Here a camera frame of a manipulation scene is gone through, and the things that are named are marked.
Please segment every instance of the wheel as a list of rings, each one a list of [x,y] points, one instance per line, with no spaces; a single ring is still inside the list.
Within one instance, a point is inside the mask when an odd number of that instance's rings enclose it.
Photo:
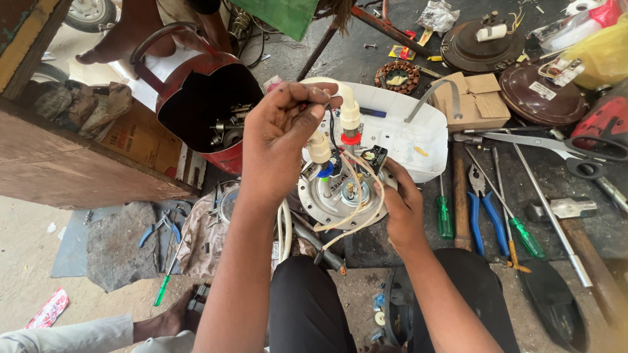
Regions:
[[[74,0],[64,22],[81,32],[98,33],[99,24],[116,22],[116,5],[111,0]]]
[[[64,83],[69,79],[70,76],[60,68],[42,62],[37,65],[37,69],[35,69],[35,73],[31,77],[31,80],[37,82],[56,81]]]

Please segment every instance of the person's right hand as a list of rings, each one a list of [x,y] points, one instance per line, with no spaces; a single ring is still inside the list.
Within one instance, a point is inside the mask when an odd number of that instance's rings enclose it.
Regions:
[[[423,195],[408,171],[392,158],[384,165],[397,178],[398,191],[384,185],[384,203],[388,209],[388,237],[397,253],[403,254],[421,246],[429,246],[423,227]],[[375,190],[381,195],[379,184]]]

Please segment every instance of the pliers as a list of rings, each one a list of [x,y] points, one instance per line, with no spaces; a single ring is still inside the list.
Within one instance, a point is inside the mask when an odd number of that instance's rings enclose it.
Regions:
[[[146,243],[146,240],[148,239],[148,237],[154,231],[159,229],[159,227],[161,227],[161,225],[164,224],[164,223],[166,224],[166,226],[168,228],[170,228],[172,233],[175,233],[176,243],[177,244],[181,243],[181,232],[179,231],[179,228],[176,227],[176,224],[172,223],[170,218],[168,218],[169,215],[170,215],[170,210],[161,211],[161,220],[157,224],[151,224],[151,226],[148,227],[148,229],[146,230],[146,232],[142,236],[142,239],[140,239],[140,241],[139,241],[139,246],[140,247],[143,247],[144,244]]]
[[[502,219],[499,217],[499,214],[495,210],[493,203],[490,201],[490,196],[493,194],[493,192],[484,192],[486,179],[481,173],[479,173],[476,165],[471,166],[468,175],[469,181],[471,182],[471,187],[475,192],[467,192],[467,195],[471,199],[471,230],[475,238],[476,252],[479,255],[484,256],[484,244],[482,243],[480,226],[478,225],[478,216],[480,213],[480,196],[484,195],[482,197],[482,205],[484,205],[486,212],[489,213],[490,220],[495,226],[495,231],[497,232],[497,243],[499,244],[499,252],[503,256],[510,256],[510,250],[508,250],[508,242],[506,241],[506,234],[504,233],[504,224],[502,223]]]

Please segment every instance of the green screwdriver handle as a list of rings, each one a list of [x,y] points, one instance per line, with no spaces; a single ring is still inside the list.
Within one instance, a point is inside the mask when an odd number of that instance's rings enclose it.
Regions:
[[[523,221],[519,217],[511,218],[508,223],[511,226],[515,227],[519,232],[519,236],[521,237],[521,241],[525,245],[526,249],[530,252],[530,255],[534,256],[537,259],[545,258],[545,252],[541,249],[541,246],[536,241],[534,236],[528,232],[526,226],[523,224]]]
[[[154,307],[158,307],[161,305],[161,300],[163,299],[163,295],[166,293],[166,286],[170,281],[170,275],[167,275],[163,278],[163,283],[161,284],[161,288],[159,289],[159,293],[155,297],[155,301],[153,302]]]
[[[438,232],[443,239],[453,239],[452,218],[447,209],[447,198],[439,196],[436,199],[438,204]]]

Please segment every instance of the hand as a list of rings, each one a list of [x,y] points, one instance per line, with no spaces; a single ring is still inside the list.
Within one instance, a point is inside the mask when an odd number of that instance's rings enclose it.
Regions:
[[[244,120],[241,192],[279,207],[301,173],[301,150],[318,127],[327,104],[340,107],[337,84],[282,82]],[[311,102],[301,110],[300,102]]]
[[[423,226],[423,195],[408,171],[392,158],[384,165],[397,178],[398,190],[384,185],[384,203],[388,209],[388,237],[397,253],[403,253],[427,244]],[[381,195],[379,184],[375,190]]]

